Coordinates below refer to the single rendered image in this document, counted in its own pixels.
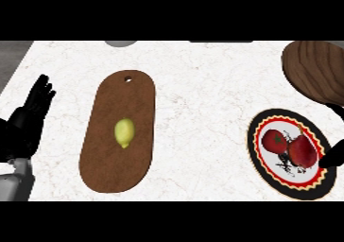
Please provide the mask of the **brown wooden cutting board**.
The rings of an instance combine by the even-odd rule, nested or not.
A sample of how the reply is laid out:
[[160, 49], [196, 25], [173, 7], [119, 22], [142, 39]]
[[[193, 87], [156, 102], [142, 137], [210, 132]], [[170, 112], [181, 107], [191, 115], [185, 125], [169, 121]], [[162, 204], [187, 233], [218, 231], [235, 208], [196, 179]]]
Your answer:
[[[123, 148], [116, 125], [123, 118], [135, 124], [135, 138]], [[153, 160], [156, 86], [140, 70], [116, 72], [100, 84], [81, 153], [81, 176], [100, 193], [129, 190], [144, 179]]]

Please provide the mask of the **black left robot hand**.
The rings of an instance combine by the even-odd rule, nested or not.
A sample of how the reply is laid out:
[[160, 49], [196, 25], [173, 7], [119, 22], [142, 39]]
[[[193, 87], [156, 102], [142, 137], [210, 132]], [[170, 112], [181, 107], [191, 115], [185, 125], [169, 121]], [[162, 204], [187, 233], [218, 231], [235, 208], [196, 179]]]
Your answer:
[[0, 118], [0, 163], [16, 158], [31, 159], [36, 154], [56, 94], [50, 77], [41, 75], [25, 105], [14, 110], [10, 120]]

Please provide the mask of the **grey round object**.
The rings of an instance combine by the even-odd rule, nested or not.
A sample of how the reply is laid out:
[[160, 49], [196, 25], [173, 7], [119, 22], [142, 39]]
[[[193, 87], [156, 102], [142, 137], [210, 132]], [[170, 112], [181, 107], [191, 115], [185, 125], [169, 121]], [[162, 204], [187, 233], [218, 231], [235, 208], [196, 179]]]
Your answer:
[[137, 41], [106, 41], [109, 45], [113, 47], [126, 47], [132, 45]]

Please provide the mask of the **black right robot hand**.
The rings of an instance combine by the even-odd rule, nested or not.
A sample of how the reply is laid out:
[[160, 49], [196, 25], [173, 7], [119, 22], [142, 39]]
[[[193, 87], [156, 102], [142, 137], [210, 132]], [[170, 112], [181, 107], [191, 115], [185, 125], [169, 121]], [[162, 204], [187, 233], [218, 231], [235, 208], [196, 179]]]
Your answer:
[[[328, 103], [327, 106], [334, 110], [344, 121], [344, 108], [340, 105], [331, 103]], [[344, 165], [344, 139], [335, 144], [319, 161], [319, 166], [322, 168], [330, 168], [341, 165]]]

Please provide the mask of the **patterned round plate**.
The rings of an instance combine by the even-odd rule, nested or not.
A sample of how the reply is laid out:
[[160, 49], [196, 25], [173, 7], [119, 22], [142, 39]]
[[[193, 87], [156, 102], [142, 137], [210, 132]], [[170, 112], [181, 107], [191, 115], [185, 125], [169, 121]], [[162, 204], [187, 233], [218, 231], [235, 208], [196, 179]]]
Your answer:
[[334, 187], [337, 168], [310, 168], [294, 166], [287, 160], [288, 154], [278, 155], [263, 146], [263, 137], [269, 130], [277, 130], [275, 137], [282, 142], [293, 141], [303, 134], [315, 148], [318, 158], [327, 155], [331, 144], [325, 134], [312, 121], [284, 109], [263, 111], [252, 120], [249, 129], [249, 150], [259, 175], [269, 185], [288, 197], [302, 200], [322, 198]]

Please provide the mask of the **brown wooden bowl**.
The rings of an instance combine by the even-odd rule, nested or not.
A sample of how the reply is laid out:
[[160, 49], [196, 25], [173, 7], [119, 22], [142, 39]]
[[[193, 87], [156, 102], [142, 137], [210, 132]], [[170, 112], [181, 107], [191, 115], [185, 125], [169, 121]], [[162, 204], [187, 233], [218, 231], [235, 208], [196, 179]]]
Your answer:
[[294, 41], [281, 62], [297, 91], [315, 102], [344, 107], [344, 48], [327, 41]]

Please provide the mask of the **yellow lemon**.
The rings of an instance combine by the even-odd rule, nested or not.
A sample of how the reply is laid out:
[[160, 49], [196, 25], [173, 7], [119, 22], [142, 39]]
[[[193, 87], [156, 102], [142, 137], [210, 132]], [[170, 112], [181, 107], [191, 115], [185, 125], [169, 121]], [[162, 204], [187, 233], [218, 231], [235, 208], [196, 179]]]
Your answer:
[[128, 148], [135, 138], [135, 124], [129, 118], [123, 118], [116, 124], [116, 139], [123, 148]]

